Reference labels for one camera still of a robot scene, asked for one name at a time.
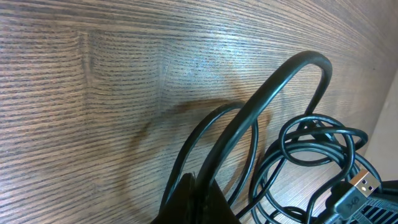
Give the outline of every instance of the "black cable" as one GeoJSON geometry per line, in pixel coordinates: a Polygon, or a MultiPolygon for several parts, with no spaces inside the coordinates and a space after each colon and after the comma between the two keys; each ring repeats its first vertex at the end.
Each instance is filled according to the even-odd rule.
{"type": "MultiPolygon", "coordinates": [[[[368,141],[367,134],[358,129],[346,128],[339,121],[329,116],[313,114],[316,105],[319,103],[329,85],[332,68],[330,61],[322,54],[307,51],[294,55],[283,63],[266,80],[258,91],[253,94],[246,104],[238,102],[221,106],[211,112],[193,130],[175,161],[169,181],[167,182],[160,209],[164,207],[174,191],[188,154],[196,142],[201,138],[203,133],[219,117],[233,109],[240,108],[241,110],[223,131],[213,146],[213,149],[206,157],[196,179],[194,194],[196,196],[196,211],[199,214],[198,217],[200,217],[200,212],[203,207],[202,205],[205,203],[207,198],[207,191],[213,183],[223,161],[247,129],[252,126],[252,138],[248,159],[245,163],[238,186],[228,200],[229,205],[232,205],[239,193],[242,191],[254,165],[259,132],[257,117],[272,101],[276,94],[287,84],[287,82],[301,68],[308,64],[317,65],[322,69],[322,76],[318,88],[304,114],[291,119],[283,125],[279,133],[279,138],[271,144],[266,154],[261,159],[261,162],[257,163],[249,188],[249,204],[236,216],[241,218],[247,212],[251,212],[254,221],[256,223],[261,223],[256,212],[256,209],[258,209],[260,214],[267,220],[266,223],[279,223],[275,221],[275,217],[278,214],[283,214],[296,222],[309,224],[316,220],[316,217],[312,216],[312,210],[317,198],[332,186],[336,185],[341,179],[349,181],[358,173],[359,167],[354,163],[355,160],[367,168],[367,170],[381,182],[380,176],[376,172],[375,168],[365,158],[355,153],[356,150],[364,146],[368,141]],[[298,124],[297,130],[288,133],[289,129],[295,124],[298,124]],[[336,140],[334,136],[335,134],[341,134],[344,137],[345,145],[340,144],[336,140]],[[300,137],[308,135],[313,136],[314,139],[299,140],[300,137]],[[360,140],[354,142],[353,136],[359,137],[360,140]],[[326,158],[315,161],[303,161],[292,156],[292,153],[302,151],[317,152],[323,154],[326,158]],[[268,179],[267,173],[269,169],[278,161],[279,163],[277,167],[268,179]],[[269,189],[275,182],[286,161],[290,161],[300,166],[309,167],[320,166],[333,161],[341,167],[341,172],[315,191],[310,198],[306,211],[297,207],[282,207],[274,200],[269,189]],[[258,187],[261,187],[261,191],[257,194],[258,187]],[[270,204],[275,207],[275,211],[270,215],[267,214],[259,203],[264,197],[266,197],[270,204]]],[[[378,191],[382,192],[382,186],[379,187],[378,191]]]]}

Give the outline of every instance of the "wooden board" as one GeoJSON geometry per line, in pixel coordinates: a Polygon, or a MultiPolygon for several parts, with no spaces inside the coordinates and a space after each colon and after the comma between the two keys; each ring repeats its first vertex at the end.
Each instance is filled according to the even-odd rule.
{"type": "MultiPolygon", "coordinates": [[[[326,55],[334,72],[316,112],[369,134],[397,68],[397,1],[1,0],[0,8],[0,223],[149,223],[195,125],[247,100],[290,56],[326,55]]],[[[319,73],[305,67],[263,112],[259,151],[304,112],[319,73]]],[[[198,172],[233,115],[198,143],[186,172],[198,172]]],[[[216,177],[227,195],[248,146],[246,133],[216,177]]],[[[272,191],[305,208],[337,172],[288,164],[272,191]]]]}

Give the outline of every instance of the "tangled wires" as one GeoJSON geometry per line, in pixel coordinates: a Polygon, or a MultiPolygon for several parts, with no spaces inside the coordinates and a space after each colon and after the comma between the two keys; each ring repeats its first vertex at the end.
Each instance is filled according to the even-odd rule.
{"type": "Polygon", "coordinates": [[[228,199],[228,204],[232,205],[237,199],[239,193],[242,191],[249,178],[250,171],[254,167],[259,136],[257,117],[272,101],[276,94],[287,84],[287,82],[301,68],[310,63],[317,65],[322,69],[322,77],[318,88],[304,114],[291,119],[283,125],[279,133],[279,138],[271,144],[266,154],[261,159],[261,162],[257,163],[258,165],[254,169],[254,174],[250,182],[248,195],[249,204],[242,209],[236,217],[241,218],[247,212],[251,212],[254,221],[256,223],[261,223],[256,211],[256,209],[258,209],[259,213],[267,220],[266,223],[279,223],[274,219],[278,214],[283,214],[296,222],[307,224],[313,223],[317,219],[316,217],[312,217],[312,210],[315,201],[322,193],[337,184],[340,180],[345,179],[349,181],[358,173],[359,167],[354,163],[355,160],[367,168],[367,170],[381,182],[380,176],[376,172],[375,168],[365,158],[355,153],[356,150],[366,144],[368,140],[367,134],[358,129],[346,128],[339,121],[329,116],[313,114],[316,105],[329,85],[332,69],[330,61],[322,54],[307,51],[294,55],[283,63],[258,89],[258,91],[252,95],[246,104],[236,102],[220,106],[198,124],[185,141],[177,156],[163,194],[160,209],[162,209],[169,200],[177,185],[182,173],[183,165],[187,160],[190,151],[202,137],[204,132],[225,113],[234,109],[240,109],[206,157],[199,171],[194,189],[196,199],[195,206],[200,213],[201,205],[205,203],[208,189],[213,183],[223,161],[251,126],[252,135],[248,159],[244,165],[240,180],[228,199]],[[295,124],[298,125],[297,130],[289,132],[289,129],[295,124]],[[334,134],[342,134],[345,140],[345,145],[340,144],[334,134]],[[299,137],[308,135],[313,136],[314,139],[299,140],[299,137]],[[358,142],[354,142],[353,136],[359,137],[360,140],[358,142]],[[303,161],[291,155],[292,153],[302,151],[317,152],[325,155],[326,158],[315,161],[303,161]],[[306,211],[297,207],[282,207],[272,197],[269,189],[276,180],[276,177],[286,161],[307,167],[320,166],[334,161],[341,167],[341,172],[315,191],[310,198],[306,211]],[[276,162],[278,162],[277,167],[270,177],[268,177],[267,174],[269,169],[276,162]],[[271,214],[268,214],[259,203],[264,197],[266,197],[269,203],[275,207],[275,211],[271,214]]]}

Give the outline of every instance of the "coiled cable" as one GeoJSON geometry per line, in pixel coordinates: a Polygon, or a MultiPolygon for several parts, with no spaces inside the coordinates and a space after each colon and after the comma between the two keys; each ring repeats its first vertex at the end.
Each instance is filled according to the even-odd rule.
{"type": "MultiPolygon", "coordinates": [[[[237,218],[241,218],[246,213],[251,212],[254,221],[256,223],[261,223],[256,212],[256,209],[258,209],[259,213],[266,219],[266,223],[279,223],[275,220],[275,217],[278,214],[283,214],[299,223],[312,223],[316,220],[316,217],[312,216],[312,211],[317,198],[337,184],[341,179],[349,181],[354,177],[359,171],[359,167],[354,163],[355,160],[367,168],[367,170],[381,182],[380,176],[376,172],[375,168],[365,158],[360,156],[358,153],[355,153],[356,150],[366,144],[368,141],[368,135],[361,130],[344,127],[339,121],[329,116],[313,114],[316,105],[319,103],[329,85],[332,68],[330,61],[322,54],[306,51],[294,55],[283,63],[266,80],[258,91],[252,95],[246,104],[236,102],[220,106],[199,123],[199,125],[192,131],[191,135],[189,135],[177,156],[162,197],[160,209],[164,208],[173,193],[190,151],[202,137],[204,132],[225,113],[234,109],[240,109],[206,157],[196,179],[194,190],[196,211],[199,213],[198,217],[200,217],[202,205],[207,199],[206,195],[208,189],[213,183],[218,170],[227,158],[228,154],[232,151],[233,147],[251,126],[252,136],[248,159],[244,165],[238,185],[228,200],[228,204],[232,205],[242,191],[248,180],[250,171],[254,166],[259,135],[257,117],[272,101],[276,94],[287,84],[287,82],[301,68],[308,64],[317,65],[322,69],[322,76],[318,88],[316,89],[304,114],[291,119],[283,125],[279,133],[279,138],[271,144],[265,155],[261,158],[261,162],[257,163],[253,177],[250,181],[248,195],[249,204],[236,215],[237,218]],[[298,125],[297,130],[289,132],[295,124],[298,125]],[[335,134],[341,134],[344,137],[345,145],[340,144],[336,140],[334,136],[335,134]],[[313,136],[314,139],[299,140],[299,137],[308,135],[313,136]],[[354,142],[353,136],[359,137],[360,140],[354,142]],[[292,153],[302,151],[317,152],[325,155],[326,158],[315,161],[303,161],[291,155],[292,153]],[[269,189],[275,182],[286,161],[290,161],[299,166],[308,167],[320,166],[333,161],[341,167],[341,172],[315,191],[310,198],[306,211],[297,207],[282,207],[272,197],[269,189]],[[268,178],[267,173],[271,166],[276,162],[278,162],[278,165],[268,178]],[[270,215],[259,203],[264,197],[268,199],[269,203],[273,207],[275,207],[275,211],[270,215]]],[[[382,186],[378,188],[378,191],[382,192],[382,186]]]]}

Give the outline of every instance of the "usb connector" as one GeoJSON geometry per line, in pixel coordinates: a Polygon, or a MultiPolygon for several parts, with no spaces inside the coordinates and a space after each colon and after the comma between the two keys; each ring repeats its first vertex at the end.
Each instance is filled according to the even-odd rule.
{"type": "Polygon", "coordinates": [[[380,182],[367,170],[361,170],[349,182],[356,187],[365,197],[374,192],[380,186],[380,182]]]}
{"type": "Polygon", "coordinates": [[[331,189],[331,195],[325,202],[326,209],[315,223],[348,220],[379,186],[380,182],[367,170],[361,170],[349,183],[340,182],[331,189]]]}

